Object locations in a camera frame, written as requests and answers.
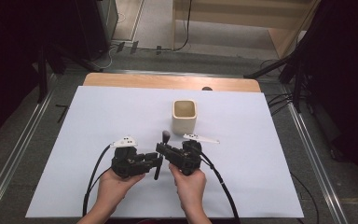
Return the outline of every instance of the white plastic piece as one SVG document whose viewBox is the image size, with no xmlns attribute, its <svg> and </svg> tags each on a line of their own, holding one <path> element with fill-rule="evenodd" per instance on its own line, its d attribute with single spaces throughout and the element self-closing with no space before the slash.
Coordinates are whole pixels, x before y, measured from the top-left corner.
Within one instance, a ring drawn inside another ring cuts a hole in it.
<svg viewBox="0 0 358 224">
<path fill-rule="evenodd" d="M 138 143 L 131 136 L 124 137 L 116 142 L 114 142 L 112 147 L 136 147 Z"/>
<path fill-rule="evenodd" d="M 185 135 L 183 135 L 183 137 L 186 138 L 186 139 L 195 140 L 197 142 L 209 142 L 209 143 L 220 144 L 219 140 L 215 140 L 215 139 L 211 139 L 211 138 L 207 138 L 207 137 L 202 137 L 202 136 L 196 135 L 194 133 L 192 133 L 192 134 L 186 134 L 185 133 Z"/>
</svg>

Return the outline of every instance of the metal floor strip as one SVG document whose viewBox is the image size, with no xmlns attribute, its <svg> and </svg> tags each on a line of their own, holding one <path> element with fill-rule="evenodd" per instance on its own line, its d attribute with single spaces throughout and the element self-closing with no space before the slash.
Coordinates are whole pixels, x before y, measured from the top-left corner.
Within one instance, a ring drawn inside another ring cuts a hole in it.
<svg viewBox="0 0 358 224">
<path fill-rule="evenodd" d="M 34 135 L 34 131 L 36 130 L 39 121 L 41 120 L 43 114 L 46 111 L 48 103 L 51 99 L 51 95 L 54 92 L 57 80 L 58 80 L 57 77 L 54 74 L 52 74 L 48 82 L 49 85 L 48 94 L 46 95 L 43 102 L 36 106 L 33 115 L 27 122 L 27 125 L 22 131 L 16 146 L 14 146 L 9 158 L 7 159 L 4 168 L 0 173 L 0 201 L 4 196 L 7 186 L 11 180 L 11 177 L 16 172 L 16 169 L 21 161 L 22 155 L 24 154 L 25 149 L 28 147 L 28 144 L 32 136 Z"/>
<path fill-rule="evenodd" d="M 290 92 L 284 86 L 282 86 L 283 92 Z M 290 113 L 292 114 L 293 120 L 296 124 L 298 132 L 300 134 L 301 140 L 304 144 L 304 147 L 307 151 L 308 158 L 310 159 L 310 164 L 312 165 L 312 169 L 316 175 L 316 178 L 321 187 L 322 193 L 324 194 L 324 199 L 327 202 L 327 206 L 330 209 L 330 213 L 335 223 L 337 224 L 347 224 L 349 223 L 345 213 L 342 209 L 339 198 L 334 190 L 333 184 L 330 182 L 327 172 L 324 169 L 324 165 L 319 158 L 318 152 L 310 138 L 310 134 L 307 130 L 305 122 L 302 118 L 301 114 L 296 112 L 293 104 L 289 105 Z"/>
</svg>

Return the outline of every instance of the hand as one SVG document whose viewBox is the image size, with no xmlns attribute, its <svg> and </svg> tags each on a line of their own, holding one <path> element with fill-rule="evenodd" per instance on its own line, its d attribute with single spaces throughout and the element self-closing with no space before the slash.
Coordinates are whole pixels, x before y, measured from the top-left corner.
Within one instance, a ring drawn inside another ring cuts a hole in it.
<svg viewBox="0 0 358 224">
<path fill-rule="evenodd" d="M 97 202 L 78 224 L 104 223 L 116 211 L 117 205 L 124 199 L 127 191 L 144 177 L 145 174 L 123 179 L 112 169 L 106 171 L 100 178 Z"/>
<path fill-rule="evenodd" d="M 202 196 L 206 185 L 205 173 L 197 169 L 191 175 L 183 175 L 176 166 L 169 164 L 169 167 L 188 222 L 211 223 L 202 206 Z"/>
</svg>

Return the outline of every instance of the person's left hand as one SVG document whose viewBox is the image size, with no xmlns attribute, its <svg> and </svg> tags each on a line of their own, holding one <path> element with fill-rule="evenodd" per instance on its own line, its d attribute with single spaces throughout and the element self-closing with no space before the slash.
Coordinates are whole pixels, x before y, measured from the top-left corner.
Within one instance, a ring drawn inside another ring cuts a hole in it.
<svg viewBox="0 0 358 224">
<path fill-rule="evenodd" d="M 104 223 L 116 211 L 127 191 L 144 177 L 145 174 L 123 179 L 112 169 L 106 171 L 100 178 L 97 202 L 77 223 Z"/>
</svg>

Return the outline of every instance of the beige cup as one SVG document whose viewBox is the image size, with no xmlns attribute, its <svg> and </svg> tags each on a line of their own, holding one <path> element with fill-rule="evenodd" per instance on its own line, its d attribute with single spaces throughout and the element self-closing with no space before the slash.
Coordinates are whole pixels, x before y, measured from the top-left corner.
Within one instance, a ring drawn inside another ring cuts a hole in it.
<svg viewBox="0 0 358 224">
<path fill-rule="evenodd" d="M 196 102 L 193 100 L 178 100 L 172 105 L 172 132 L 176 134 L 191 134 L 194 132 L 197 120 Z"/>
</svg>

